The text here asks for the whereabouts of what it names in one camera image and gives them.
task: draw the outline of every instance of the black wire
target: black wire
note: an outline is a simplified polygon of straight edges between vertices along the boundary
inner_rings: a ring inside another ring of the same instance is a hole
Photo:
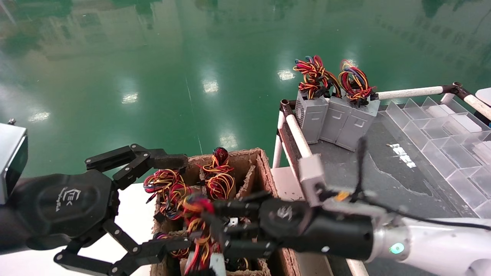
[[[353,192],[353,196],[351,199],[351,203],[356,202],[356,199],[359,197],[360,194],[363,193],[363,186],[362,186],[362,181],[363,181],[363,160],[365,159],[365,153],[367,151],[367,140],[365,136],[361,137],[358,140],[358,149],[357,149],[357,163],[358,163],[358,183],[356,184],[355,191]]]
[[[418,217],[418,216],[415,216],[415,215],[407,214],[407,213],[404,213],[404,212],[401,212],[401,211],[392,209],[392,208],[390,208],[387,205],[384,205],[384,204],[381,204],[381,203],[378,203],[378,202],[375,202],[375,201],[371,201],[371,200],[369,200],[367,198],[357,198],[357,199],[358,200],[361,200],[361,201],[364,201],[364,202],[366,202],[366,203],[368,203],[370,205],[377,206],[377,207],[380,207],[380,208],[384,208],[385,210],[387,210],[389,212],[396,213],[396,214],[398,214],[400,216],[403,216],[403,217],[406,217],[406,218],[410,218],[410,219],[413,219],[413,220],[416,220],[416,221],[423,221],[423,222],[434,223],[434,224],[441,224],[441,225],[447,225],[447,226],[478,228],[478,229],[484,229],[484,230],[491,231],[491,227],[490,226],[487,226],[487,225],[474,224],[474,223],[465,223],[465,222],[436,221],[436,220],[431,220],[431,219],[425,219],[425,218],[422,218],[422,217]]]

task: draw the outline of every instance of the wire harness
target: wire harness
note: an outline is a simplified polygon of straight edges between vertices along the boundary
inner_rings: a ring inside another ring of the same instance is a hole
[[[341,61],[341,73],[339,73],[339,83],[346,91],[346,97],[353,104],[367,105],[367,98],[373,94],[373,87],[368,85],[367,76],[358,67],[352,65],[348,60]]]
[[[187,232],[190,237],[194,237],[194,255],[186,268],[185,275],[193,275],[199,271],[205,271],[210,266],[212,252],[219,251],[219,246],[214,245],[211,240],[210,230],[201,219],[201,213],[206,211],[214,213],[213,205],[210,200],[202,194],[193,193],[186,196],[181,205],[184,209],[184,218]]]
[[[212,163],[201,167],[205,173],[205,187],[211,199],[228,199],[235,187],[235,179],[228,174],[233,168],[228,164],[228,151],[218,147],[213,151]]]
[[[191,193],[191,190],[184,183],[179,171],[171,169],[158,170],[145,179],[143,188],[147,193],[152,193],[147,203],[159,193],[162,194],[161,214],[170,220],[177,220],[182,217],[182,210],[179,210],[179,202],[187,194]]]
[[[315,55],[314,57],[305,56],[305,61],[296,59],[293,70],[303,74],[303,82],[299,83],[299,90],[307,92],[307,99],[327,95],[330,97],[329,89],[334,86],[334,96],[341,98],[341,89],[338,79],[324,68],[322,59]]]

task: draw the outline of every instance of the white tube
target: white tube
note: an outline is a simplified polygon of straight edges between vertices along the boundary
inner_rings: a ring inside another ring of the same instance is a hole
[[[346,259],[353,276],[368,276],[368,271],[362,261]]]
[[[474,109],[476,109],[484,117],[491,120],[491,108],[483,103],[481,100],[476,98],[474,95],[468,95],[464,98],[464,102],[468,103]]]
[[[283,112],[280,111],[278,116],[278,129],[281,129],[284,123],[285,123],[285,116],[283,115]],[[274,144],[274,155],[273,155],[273,168],[279,167],[279,163],[281,161],[281,153],[282,153],[281,139],[279,137],[279,134],[276,134],[276,143]]]
[[[443,95],[443,98],[441,99],[440,103],[443,105],[448,105],[448,103],[450,103],[450,101],[453,99],[454,96],[455,96],[455,94],[445,93]]]
[[[425,96],[425,95],[435,95],[443,92],[442,86],[433,86],[433,87],[423,87],[423,88],[413,88],[413,89],[403,89],[403,90],[394,90],[387,92],[379,92],[377,93],[379,96],[379,100],[387,100],[387,99],[395,99],[395,98],[407,98],[407,97],[417,97],[417,96]]]
[[[303,158],[305,157],[310,157],[312,156],[312,152],[310,151],[310,148],[307,144],[307,141],[305,140],[305,137],[303,136],[302,129],[300,129],[299,124],[297,122],[297,119],[293,114],[290,114],[286,116],[286,122],[288,123],[288,126],[290,127],[290,130],[293,135],[293,139],[295,140],[295,143],[297,144],[297,147],[299,148],[300,154],[302,155]]]

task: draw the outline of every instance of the green epoxy floor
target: green epoxy floor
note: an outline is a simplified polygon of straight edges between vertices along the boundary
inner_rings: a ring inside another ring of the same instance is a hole
[[[353,60],[378,91],[491,86],[491,2],[3,1],[0,121],[29,131],[24,176],[81,173],[131,143],[272,157],[295,58]]]

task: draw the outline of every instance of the cardboard divider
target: cardboard divider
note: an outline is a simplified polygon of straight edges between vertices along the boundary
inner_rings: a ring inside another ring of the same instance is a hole
[[[202,166],[211,163],[211,156],[210,154],[189,158],[189,165],[183,175],[186,185],[195,186],[204,179],[203,172],[198,165]],[[236,182],[237,194],[235,198],[264,190],[278,197],[268,158],[262,149],[255,148],[229,152],[229,165],[234,168],[230,174],[235,178]],[[158,198],[156,212],[159,211],[159,208],[160,200]],[[185,234],[185,231],[181,229],[183,229],[182,223],[179,224],[176,221],[166,220],[163,223],[155,221],[153,232],[168,233],[169,235]],[[170,257],[165,258],[162,263],[152,265],[150,276],[178,276],[179,273],[176,273],[177,269],[175,268],[176,263],[179,266],[179,263],[175,260],[170,260]],[[290,249],[279,249],[268,260],[258,259],[258,266],[260,270],[257,271],[227,271],[227,276],[300,276],[295,253]]]

